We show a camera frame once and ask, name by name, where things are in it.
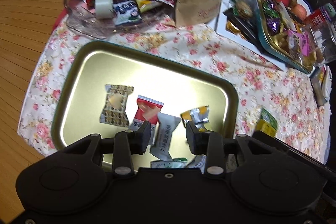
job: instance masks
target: metal tray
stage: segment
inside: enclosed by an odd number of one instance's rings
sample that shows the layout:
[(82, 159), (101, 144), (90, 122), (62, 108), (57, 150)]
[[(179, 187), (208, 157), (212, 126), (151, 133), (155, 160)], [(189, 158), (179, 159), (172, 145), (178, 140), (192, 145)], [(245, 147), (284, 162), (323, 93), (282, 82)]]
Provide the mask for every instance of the metal tray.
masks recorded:
[(263, 12), (263, 4), (261, 0), (256, 0), (255, 3), (256, 21), (258, 27), (258, 37), (263, 48), (270, 54), (285, 61), (287, 64), (293, 66), (297, 70), (309, 74), (313, 70), (313, 64), (308, 57), (303, 56), (302, 64), (290, 56), (288, 52), (278, 46), (278, 40), (283, 37), (283, 34), (271, 36), (268, 33), (266, 18)]
[[(178, 117), (186, 110), (209, 105), (206, 128), (233, 137), (238, 94), (230, 82), (152, 54), (93, 41), (80, 49), (64, 83), (51, 129), (57, 149), (91, 133), (110, 138), (126, 129), (99, 122), (105, 84), (134, 87), (126, 105), (130, 124), (137, 111), (137, 97), (143, 95), (164, 102), (161, 111)], [(182, 122), (173, 133), (169, 152), (173, 158), (193, 158)], [(145, 155), (132, 155), (132, 159), (135, 170), (150, 167), (150, 162), (157, 160), (149, 148)], [(105, 155), (103, 165), (111, 163), (112, 155)]]

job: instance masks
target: rectangular tray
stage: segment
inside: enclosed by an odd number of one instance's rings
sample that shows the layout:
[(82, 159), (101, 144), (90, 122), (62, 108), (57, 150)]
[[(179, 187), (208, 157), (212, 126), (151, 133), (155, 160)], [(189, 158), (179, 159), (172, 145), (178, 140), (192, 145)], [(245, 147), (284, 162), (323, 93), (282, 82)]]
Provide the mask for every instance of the rectangular tray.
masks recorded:
[[(161, 112), (178, 117), (186, 110), (209, 105), (210, 123), (206, 128), (226, 138), (233, 137), (238, 94), (230, 82), (152, 54), (93, 41), (79, 50), (64, 83), (51, 129), (57, 149), (91, 133), (110, 138), (126, 130), (99, 122), (105, 84), (134, 87), (126, 104), (130, 124), (137, 111), (137, 97), (143, 95), (164, 102)], [(182, 122), (173, 133), (169, 152), (173, 158), (193, 158)], [(137, 170), (150, 167), (157, 158), (147, 148), (145, 155), (132, 155), (132, 160)], [(104, 155), (103, 165), (108, 167), (111, 163), (112, 155)]]
[(311, 71), (313, 70), (313, 65), (308, 57), (303, 57), (304, 64), (301, 65), (298, 61), (292, 58), (288, 52), (284, 51), (278, 46), (278, 39), (281, 38), (282, 34), (280, 33), (278, 35), (271, 36), (268, 33), (262, 1), (255, 0), (255, 2), (256, 3), (254, 10), (258, 27), (258, 37), (263, 48), (270, 54), (273, 54), (277, 58), (291, 65), (293, 68), (306, 74), (311, 73)]

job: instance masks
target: floor plank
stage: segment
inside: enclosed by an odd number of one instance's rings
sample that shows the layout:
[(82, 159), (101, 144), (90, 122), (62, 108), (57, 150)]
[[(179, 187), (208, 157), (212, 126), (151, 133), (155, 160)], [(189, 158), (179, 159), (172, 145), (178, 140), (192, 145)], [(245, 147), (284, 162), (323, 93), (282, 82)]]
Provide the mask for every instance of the floor plank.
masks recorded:
[(63, 0), (0, 0), (0, 219), (23, 208), (15, 191), (18, 174), (42, 156), (17, 135), (32, 72), (63, 9)]

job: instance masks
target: white tape roll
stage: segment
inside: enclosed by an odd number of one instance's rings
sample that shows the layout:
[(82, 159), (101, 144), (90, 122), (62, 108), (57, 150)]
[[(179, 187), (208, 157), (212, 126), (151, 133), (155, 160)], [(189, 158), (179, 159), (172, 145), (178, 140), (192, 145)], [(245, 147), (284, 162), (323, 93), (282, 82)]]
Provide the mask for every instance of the white tape roll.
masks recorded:
[(113, 17), (113, 0), (94, 0), (94, 8), (97, 19)]

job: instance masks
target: floral tablecloth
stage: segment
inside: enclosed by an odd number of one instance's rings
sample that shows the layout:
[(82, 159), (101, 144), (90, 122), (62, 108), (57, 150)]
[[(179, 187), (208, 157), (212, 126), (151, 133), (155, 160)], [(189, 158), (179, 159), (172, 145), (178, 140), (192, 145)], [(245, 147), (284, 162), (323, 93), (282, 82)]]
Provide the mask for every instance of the floral tablecloth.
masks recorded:
[[(92, 40), (70, 30), (66, 19), (52, 33), (36, 66), (18, 127), (18, 134), (44, 156), (56, 151), (50, 130), (65, 78), (76, 53)], [(330, 108), (316, 106), (307, 75), (281, 71), (205, 24), (175, 28), (165, 18), (144, 33), (119, 33), (108, 41), (227, 79), (239, 95), (236, 134), (251, 135), (264, 106), (278, 121), (278, 139), (324, 161)]]

